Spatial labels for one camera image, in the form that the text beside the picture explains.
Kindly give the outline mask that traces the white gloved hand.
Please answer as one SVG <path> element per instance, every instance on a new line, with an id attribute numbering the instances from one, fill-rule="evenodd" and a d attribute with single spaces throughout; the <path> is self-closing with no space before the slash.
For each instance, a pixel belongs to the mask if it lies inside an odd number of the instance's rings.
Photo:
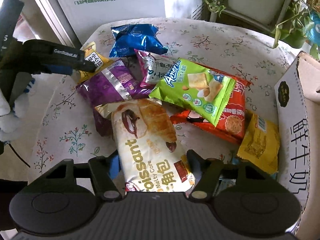
<path id="1" fill-rule="evenodd" d="M 29 108 L 29 95 L 35 92 L 36 80 L 32 77 L 23 93 L 14 101 L 13 107 L 1 91 L 1 142 L 8 144 L 21 135 L 21 123 Z"/>

